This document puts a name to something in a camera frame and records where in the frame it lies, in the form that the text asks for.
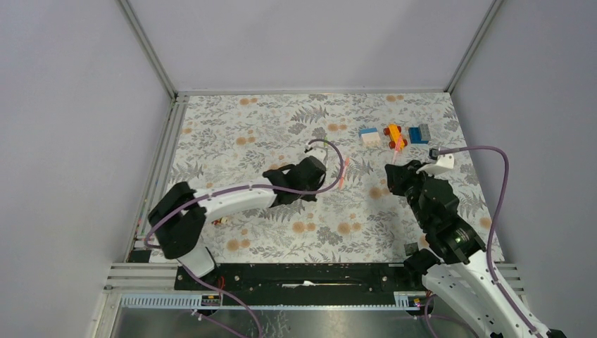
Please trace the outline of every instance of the tabletop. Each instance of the tabletop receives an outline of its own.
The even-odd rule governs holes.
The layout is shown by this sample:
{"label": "tabletop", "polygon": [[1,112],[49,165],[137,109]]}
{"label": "tabletop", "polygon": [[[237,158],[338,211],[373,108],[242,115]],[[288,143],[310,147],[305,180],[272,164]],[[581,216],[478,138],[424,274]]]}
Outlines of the tabletop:
{"label": "tabletop", "polygon": [[[407,145],[397,165],[427,161],[431,146],[466,146],[447,93],[191,96],[168,189],[181,181],[194,189],[248,182],[297,164],[307,141],[325,138],[349,158],[341,189],[319,194],[316,202],[244,211],[205,225],[206,246],[219,263],[401,262],[428,243],[405,199],[387,189],[384,166],[394,151],[382,130],[390,123],[404,130],[427,123],[431,133],[429,144]],[[358,131],[366,128],[377,128],[379,145],[361,142]],[[325,149],[327,186],[339,162]],[[451,183],[459,214],[487,241],[491,219],[469,155],[456,154],[455,168],[438,178]],[[502,261],[497,238],[493,250]],[[150,262],[165,261],[161,251],[152,252]]]}

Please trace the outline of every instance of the blue block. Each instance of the blue block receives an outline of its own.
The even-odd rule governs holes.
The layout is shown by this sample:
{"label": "blue block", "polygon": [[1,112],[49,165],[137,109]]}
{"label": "blue block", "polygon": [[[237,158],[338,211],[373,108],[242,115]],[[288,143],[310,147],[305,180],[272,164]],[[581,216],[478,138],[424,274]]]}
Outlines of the blue block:
{"label": "blue block", "polygon": [[421,139],[421,129],[418,127],[408,128],[408,138],[411,144],[428,144],[428,139]]}
{"label": "blue block", "polygon": [[369,134],[370,132],[377,132],[377,128],[361,129],[358,131],[358,136],[360,137],[362,134]]}

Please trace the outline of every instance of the floral pattern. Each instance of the floral pattern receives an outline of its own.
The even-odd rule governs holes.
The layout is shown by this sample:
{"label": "floral pattern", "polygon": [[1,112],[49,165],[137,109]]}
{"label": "floral pattern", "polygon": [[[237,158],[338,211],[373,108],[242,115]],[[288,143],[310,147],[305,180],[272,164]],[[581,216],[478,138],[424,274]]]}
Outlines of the floral pattern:
{"label": "floral pattern", "polygon": [[[206,225],[201,236],[220,263],[400,262],[416,246],[428,246],[404,198],[390,194],[384,165],[394,151],[383,129],[427,123],[429,145],[409,144],[396,164],[426,161],[429,146],[462,147],[465,139],[445,93],[278,94],[192,96],[185,113],[168,188],[188,181],[195,189],[246,182],[261,173],[298,163],[304,144],[327,138],[349,157],[344,186],[316,202],[250,210],[227,223]],[[376,127],[382,142],[364,147],[358,131]],[[326,146],[326,184],[339,174]],[[456,154],[449,180],[459,212],[487,240],[491,219],[468,154]],[[499,243],[494,257],[503,260]],[[151,262],[164,262],[159,250]]]}

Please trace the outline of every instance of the metal corner post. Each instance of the metal corner post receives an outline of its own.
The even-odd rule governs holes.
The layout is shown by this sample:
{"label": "metal corner post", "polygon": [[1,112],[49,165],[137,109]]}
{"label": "metal corner post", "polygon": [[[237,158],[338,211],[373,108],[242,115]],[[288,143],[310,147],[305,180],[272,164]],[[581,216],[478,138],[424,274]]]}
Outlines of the metal corner post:
{"label": "metal corner post", "polygon": [[479,48],[481,41],[485,37],[487,30],[491,26],[491,23],[494,21],[496,14],[498,13],[500,7],[503,5],[504,2],[505,0],[493,0],[491,2],[491,5],[489,6],[487,13],[485,13],[481,25],[479,25],[479,28],[477,28],[477,32],[472,38],[472,41],[470,42],[465,52],[465,55],[463,56],[462,60],[460,60],[460,63],[458,64],[458,67],[456,68],[454,75],[452,75],[450,82],[448,82],[448,85],[444,90],[446,93],[452,95],[452,93],[454,92],[454,88],[458,84],[458,81],[462,77],[465,69],[468,67],[471,58],[474,56],[475,52],[477,51],[477,48]]}
{"label": "metal corner post", "polygon": [[168,96],[170,96],[171,99],[174,99],[176,97],[177,90],[176,88],[174,88],[174,85],[170,81],[168,74],[162,66],[162,63],[160,62],[160,59],[158,58],[156,51],[153,49],[151,42],[145,34],[145,31],[143,30],[143,27],[141,26],[141,23],[139,22],[139,19],[137,17],[137,14],[134,12],[133,7],[131,6],[128,0],[117,0],[117,2],[122,9],[122,13],[131,25],[133,33],[137,37],[137,41],[139,42],[141,48],[143,49],[143,52],[147,56],[147,59],[149,60],[151,67],[156,71],[156,74],[158,75],[158,78],[160,79],[160,82],[162,83],[164,90],[168,93]]}

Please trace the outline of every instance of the table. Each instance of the table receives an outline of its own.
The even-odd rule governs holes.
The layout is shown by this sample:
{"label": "table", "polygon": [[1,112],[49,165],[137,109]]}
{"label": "table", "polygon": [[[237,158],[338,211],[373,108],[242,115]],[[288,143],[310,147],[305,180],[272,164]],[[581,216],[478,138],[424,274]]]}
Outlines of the table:
{"label": "table", "polygon": [[[168,189],[221,187],[260,177],[267,169],[298,163],[305,143],[327,138],[349,157],[342,189],[268,210],[231,215],[206,225],[201,234],[219,263],[401,262],[407,251],[428,246],[404,198],[389,193],[384,165],[392,161],[389,123],[427,123],[429,145],[409,144],[396,164],[427,160],[429,146],[466,146],[449,94],[276,94],[191,96],[182,123]],[[379,146],[365,147],[358,131],[376,127]],[[326,148],[328,174],[339,171]],[[440,178],[460,198],[459,213],[487,241],[491,219],[468,154],[455,155],[455,168]],[[503,260],[497,239],[494,258]],[[150,262],[166,262],[161,251]]]}

